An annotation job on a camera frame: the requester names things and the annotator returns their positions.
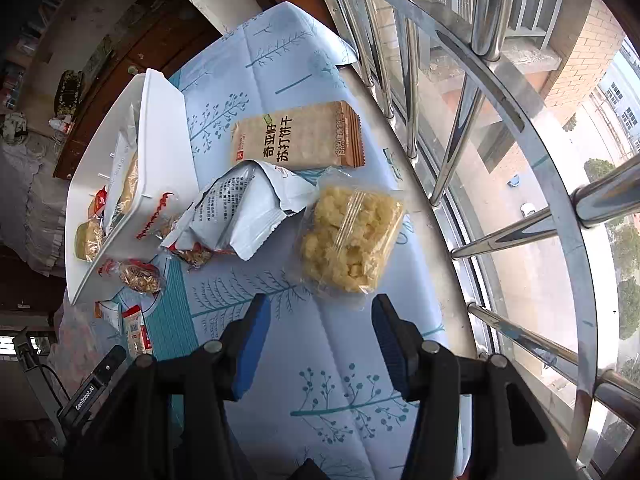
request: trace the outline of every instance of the white plastic container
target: white plastic container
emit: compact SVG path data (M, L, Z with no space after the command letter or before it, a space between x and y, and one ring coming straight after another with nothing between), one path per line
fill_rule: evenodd
M98 257L89 263L76 257L76 229L86 222L95 193L109 183L118 131L126 124L129 105L140 96L136 194L127 215L105 238ZM66 288L71 304L110 300L123 287L117 276L98 275L108 258L148 262L158 253L160 240L149 222L166 192L175 194L177 202L173 206L183 211L198 194L198 181L184 97L162 73L149 68L134 76L114 102L71 180L65 220Z

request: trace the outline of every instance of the small snack packet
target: small snack packet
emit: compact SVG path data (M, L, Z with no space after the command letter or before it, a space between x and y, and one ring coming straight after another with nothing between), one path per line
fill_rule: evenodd
M89 218L76 229L76 257L91 263L102 246L102 219Z
M164 288L164 278L160 270L153 264L146 264L140 260L107 260L98 274L119 276L122 283L131 290L141 294L154 294Z
M91 203L89 204L89 209L87 210L87 218L91 218L93 216L100 216L102 214L102 208L104 208L105 203L107 202L107 190L104 187L98 191Z
M313 191L285 168L245 161L200 192L161 246L201 265L213 253L248 260L286 217L306 207Z
M238 121L231 164L265 160L288 170L364 166L360 118L346 101L332 101Z
M329 170L305 211L292 272L321 296L376 290L404 218L399 193Z
M153 354L151 339L146 331L145 317L139 305L132 306L122 313L122 323L127 333L129 353L134 359L140 354Z

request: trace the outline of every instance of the table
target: table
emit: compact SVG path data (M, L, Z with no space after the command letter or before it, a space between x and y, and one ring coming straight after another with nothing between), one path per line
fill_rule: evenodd
M200 187L229 169L230 126L245 117L345 100L358 102L337 66L356 61L353 49L307 13L284 2L243 23L206 48L171 81L184 94ZM391 169L362 120L366 164L351 171L396 189ZM310 181L319 171L300 172ZM393 390L370 321L362 310L318 304L283 272L300 215L285 220L247 262L217 256L199 270L160 258L166 290L143 302L158 359L188 354L218 338L244 314L256 292L271 301L271 327L251 389L228 402L228 421L256 471L291 474L306 458L332 479L396 480L414 427L417 403ZM446 346L440 307L422 249L405 217L379 292L422 336ZM121 304L140 303L127 289ZM456 471L470 452L470 398L461 397Z

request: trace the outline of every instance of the wooden cabinet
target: wooden cabinet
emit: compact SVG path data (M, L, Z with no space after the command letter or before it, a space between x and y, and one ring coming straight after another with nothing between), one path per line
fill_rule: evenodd
M65 279L43 276L16 253L0 246L0 311L16 314L55 312L62 304Z
M168 0L116 48L78 107L54 176L71 180L84 150L124 87L147 68L173 75L220 33L188 0Z

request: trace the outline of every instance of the car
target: car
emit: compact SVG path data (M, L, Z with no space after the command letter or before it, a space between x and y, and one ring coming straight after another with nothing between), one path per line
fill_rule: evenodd
M531 202L525 202L520 206L520 211L522 211L522 216L526 218L527 216L533 215L537 210Z

